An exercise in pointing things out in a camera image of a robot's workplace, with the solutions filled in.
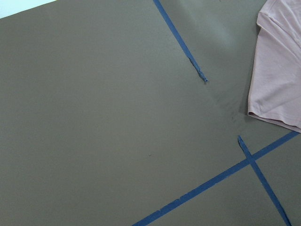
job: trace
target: blue line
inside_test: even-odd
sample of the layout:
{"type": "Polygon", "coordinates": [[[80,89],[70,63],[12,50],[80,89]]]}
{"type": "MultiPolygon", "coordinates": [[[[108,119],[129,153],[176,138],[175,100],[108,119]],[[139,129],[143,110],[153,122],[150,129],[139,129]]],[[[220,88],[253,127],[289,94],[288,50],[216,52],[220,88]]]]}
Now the blue line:
{"type": "Polygon", "coordinates": [[[184,51],[185,55],[189,58],[192,65],[197,70],[198,75],[201,77],[202,80],[204,80],[204,82],[207,82],[208,81],[207,78],[205,77],[205,75],[202,72],[201,68],[197,64],[197,62],[194,59],[193,55],[190,53],[190,51],[189,51],[188,47],[186,46],[184,40],[182,39],[182,37],[178,33],[177,29],[175,28],[173,22],[171,21],[168,14],[164,10],[164,8],[161,5],[160,1],[159,0],[153,0],[153,1],[154,1],[155,5],[157,6],[159,12],[161,13],[163,19],[165,20],[166,24],[168,25],[169,29],[173,33],[174,37],[177,39],[178,43],[180,44],[180,46],[181,46],[182,50],[184,51]]]}
{"type": "MultiPolygon", "coordinates": [[[[259,159],[266,155],[267,153],[271,152],[275,148],[279,147],[280,145],[284,144],[285,142],[289,141],[299,133],[292,131],[288,133],[287,135],[281,137],[277,141],[273,142],[272,144],[266,146],[265,148],[261,149],[257,153],[253,155],[254,159],[259,159]]],[[[137,223],[133,224],[133,226],[146,226],[150,224],[151,222],[157,220],[158,218],[164,216],[165,214],[169,213],[170,211],[174,210],[175,208],[179,207],[180,205],[184,204],[188,200],[196,197],[197,195],[201,194],[205,190],[207,190],[210,187],[213,187],[217,183],[221,182],[222,180],[228,178],[232,174],[236,173],[237,171],[243,169],[249,165],[248,159],[242,160],[240,163],[236,164],[235,166],[232,166],[231,168],[225,170],[223,173],[220,173],[216,177],[208,180],[207,182],[203,183],[196,189],[186,193],[185,195],[181,196],[179,199],[174,200],[170,204],[166,205],[165,207],[161,208],[160,210],[153,212],[149,216],[145,217],[144,219],[138,221],[137,223]]]]}
{"type": "Polygon", "coordinates": [[[246,146],[246,144],[244,143],[243,139],[240,136],[238,136],[238,143],[239,143],[239,146],[241,147],[241,149],[243,149],[243,152],[244,152],[246,158],[248,159],[248,161],[251,164],[251,166],[252,166],[254,172],[256,173],[258,179],[260,180],[260,182],[262,183],[264,189],[267,191],[269,197],[271,198],[274,205],[276,206],[276,208],[277,208],[278,212],[280,213],[282,219],[284,220],[284,222],[286,223],[287,226],[292,226],[292,224],[291,224],[290,220],[288,219],[288,217],[285,213],[285,210],[283,209],[283,207],[282,207],[281,203],[279,202],[277,196],[273,192],[273,190],[270,187],[268,181],[266,180],[266,178],[264,177],[262,171],[260,170],[259,166],[257,165],[255,159],[253,158],[253,156],[249,152],[248,147],[246,146]]]}

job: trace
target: pink shirt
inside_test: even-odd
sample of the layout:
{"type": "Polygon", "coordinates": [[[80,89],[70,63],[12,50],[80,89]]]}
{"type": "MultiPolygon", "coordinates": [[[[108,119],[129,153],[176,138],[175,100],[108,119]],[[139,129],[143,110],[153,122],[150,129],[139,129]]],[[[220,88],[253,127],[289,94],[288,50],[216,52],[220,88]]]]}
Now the pink shirt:
{"type": "Polygon", "coordinates": [[[267,0],[257,24],[248,114],[301,132],[301,0],[267,0]]]}

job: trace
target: garment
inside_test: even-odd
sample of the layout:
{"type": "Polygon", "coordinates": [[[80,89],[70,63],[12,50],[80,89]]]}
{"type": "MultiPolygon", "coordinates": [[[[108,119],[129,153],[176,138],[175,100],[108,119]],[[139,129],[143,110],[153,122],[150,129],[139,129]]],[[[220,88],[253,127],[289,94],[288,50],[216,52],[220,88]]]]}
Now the garment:
{"type": "Polygon", "coordinates": [[[301,132],[301,0],[268,0],[257,24],[248,115],[301,132]]]}

